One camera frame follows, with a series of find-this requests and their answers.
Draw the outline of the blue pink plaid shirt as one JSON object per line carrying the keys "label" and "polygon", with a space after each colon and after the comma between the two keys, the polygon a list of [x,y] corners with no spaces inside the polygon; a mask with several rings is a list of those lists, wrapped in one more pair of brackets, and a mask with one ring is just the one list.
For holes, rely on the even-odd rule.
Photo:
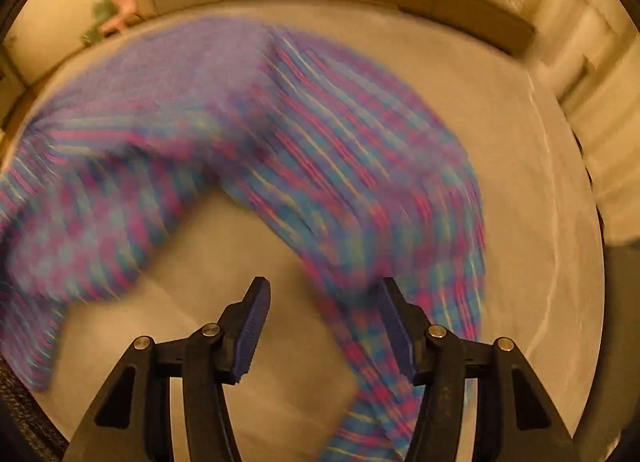
{"label": "blue pink plaid shirt", "polygon": [[26,124],[1,176],[1,351],[47,388],[74,300],[129,290],[206,188],[302,260],[359,390],[326,461],[398,461],[421,392],[368,300],[392,277],[465,338],[480,330],[480,188],[454,133],[348,47],[206,16],[90,66]]}

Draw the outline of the white cylindrical appliance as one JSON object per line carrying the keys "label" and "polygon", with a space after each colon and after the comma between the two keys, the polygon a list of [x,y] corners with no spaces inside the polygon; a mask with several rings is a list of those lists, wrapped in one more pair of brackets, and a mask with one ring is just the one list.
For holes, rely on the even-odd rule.
{"label": "white cylindrical appliance", "polygon": [[546,61],[544,79],[556,98],[562,98],[584,74],[600,66],[615,37],[599,11],[584,11]]}

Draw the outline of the green plastic child chair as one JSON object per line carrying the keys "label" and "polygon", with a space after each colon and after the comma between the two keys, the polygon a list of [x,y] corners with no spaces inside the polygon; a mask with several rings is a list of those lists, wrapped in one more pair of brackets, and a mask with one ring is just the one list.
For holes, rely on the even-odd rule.
{"label": "green plastic child chair", "polygon": [[100,27],[119,13],[119,8],[112,0],[98,0],[91,9],[92,22],[89,29],[81,35],[81,43],[85,47],[92,46],[102,40]]}

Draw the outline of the pink plastic child chair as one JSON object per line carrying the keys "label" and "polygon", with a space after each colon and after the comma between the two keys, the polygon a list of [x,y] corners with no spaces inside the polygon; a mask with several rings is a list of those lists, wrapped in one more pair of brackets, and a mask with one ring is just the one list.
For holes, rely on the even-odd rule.
{"label": "pink plastic child chair", "polygon": [[99,34],[104,37],[121,33],[157,16],[154,0],[113,0],[113,3],[117,8],[116,14],[98,27]]}

